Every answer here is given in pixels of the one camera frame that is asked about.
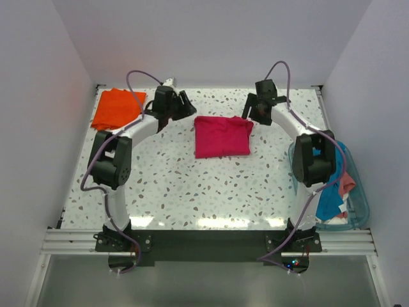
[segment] white background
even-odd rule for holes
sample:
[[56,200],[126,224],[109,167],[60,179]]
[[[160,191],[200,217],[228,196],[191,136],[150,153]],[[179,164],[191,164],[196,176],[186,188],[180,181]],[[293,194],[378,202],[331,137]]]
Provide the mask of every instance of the white background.
[[2,1],[0,39],[0,300],[20,307],[68,192],[93,87],[49,0]]
[[324,86],[330,123],[352,151],[394,304],[409,304],[409,3],[373,0]]
[[[323,84],[370,3],[53,1],[93,81],[124,85],[138,68],[190,87],[253,86],[278,59],[291,65],[294,86]],[[275,80],[283,84],[285,75]]]

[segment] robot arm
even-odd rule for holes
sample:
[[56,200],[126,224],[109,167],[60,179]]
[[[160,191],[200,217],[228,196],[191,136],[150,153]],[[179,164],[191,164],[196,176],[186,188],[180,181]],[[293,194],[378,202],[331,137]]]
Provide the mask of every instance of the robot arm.
[[[106,146],[90,173],[95,183],[107,186],[109,211],[121,231],[130,230],[124,185],[132,169],[133,147],[161,131],[168,124],[169,119],[179,120],[196,113],[196,108],[190,103],[186,93],[178,91],[175,83],[171,78],[157,87],[155,97],[146,106],[144,116],[140,115],[134,120],[134,122],[141,121],[137,125],[127,130],[122,127],[112,132],[98,131],[95,136],[88,165],[102,143],[123,130],[123,133]],[[111,220],[108,218],[106,220],[104,227],[115,231]]]
[[[249,116],[262,125],[271,125],[272,122],[275,122],[295,142],[292,171],[300,185],[295,208],[289,217],[291,224],[294,225],[311,193],[324,186],[329,181],[330,175],[336,170],[335,146],[327,138],[300,124],[290,113],[285,103],[287,98],[278,97],[277,88],[271,79],[257,82],[256,93],[257,95],[250,93],[247,96],[242,118]],[[330,130],[323,132],[334,138]],[[314,155],[314,149],[319,152],[318,155]],[[320,193],[310,202],[298,227],[299,230],[309,230],[315,226]]]

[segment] blue cloth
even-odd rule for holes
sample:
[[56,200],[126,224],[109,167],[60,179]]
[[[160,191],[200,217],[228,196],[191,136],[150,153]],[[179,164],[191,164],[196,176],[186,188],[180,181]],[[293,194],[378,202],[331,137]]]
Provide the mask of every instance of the blue cloth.
[[[345,145],[340,141],[338,141],[338,145],[341,147],[343,152],[345,152]],[[314,150],[314,155],[319,154],[319,150]],[[330,180],[328,182],[333,182],[336,178],[338,178],[343,168],[343,156],[338,149],[335,150],[335,158],[336,170],[335,173],[330,176]],[[339,195],[339,182],[337,182],[336,184],[333,184],[322,191],[320,201],[318,202],[316,217],[323,221],[332,219],[341,213],[339,206],[343,203],[344,201]]]

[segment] transparent plastic bin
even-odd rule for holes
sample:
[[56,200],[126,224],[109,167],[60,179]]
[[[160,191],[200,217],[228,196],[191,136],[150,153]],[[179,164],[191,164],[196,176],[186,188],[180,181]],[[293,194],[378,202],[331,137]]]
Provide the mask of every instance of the transparent plastic bin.
[[[288,157],[290,166],[293,165],[293,156],[294,156],[294,143],[292,143],[288,148]],[[353,162],[350,151],[345,148],[345,157],[346,157],[346,171],[356,182],[356,186],[350,191],[350,196],[347,200],[347,209],[348,209],[348,224],[344,225],[327,225],[317,223],[316,226],[320,230],[329,230],[329,231],[343,231],[350,230],[353,228],[362,228],[369,219],[369,205],[366,200],[364,188],[362,182],[360,181],[357,168]],[[294,191],[297,194],[298,181],[293,178]]]

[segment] terrazzo tabletop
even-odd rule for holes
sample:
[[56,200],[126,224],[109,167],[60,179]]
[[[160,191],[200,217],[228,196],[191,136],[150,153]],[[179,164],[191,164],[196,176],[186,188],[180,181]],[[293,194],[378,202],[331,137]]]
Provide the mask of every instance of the terrazzo tabletop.
[[[99,90],[91,125],[99,98]],[[146,101],[155,89],[145,91]],[[275,123],[254,122],[251,154],[195,159],[193,121],[197,115],[241,116],[247,94],[255,89],[186,89],[197,114],[145,139],[132,152],[126,183],[127,209],[134,229],[279,230],[295,203],[288,160],[290,137]],[[325,124],[315,90],[291,90],[293,107],[313,125]],[[65,203],[61,228],[100,229],[105,221],[100,191],[82,192],[96,130],[88,129]],[[94,185],[92,177],[86,186]]]

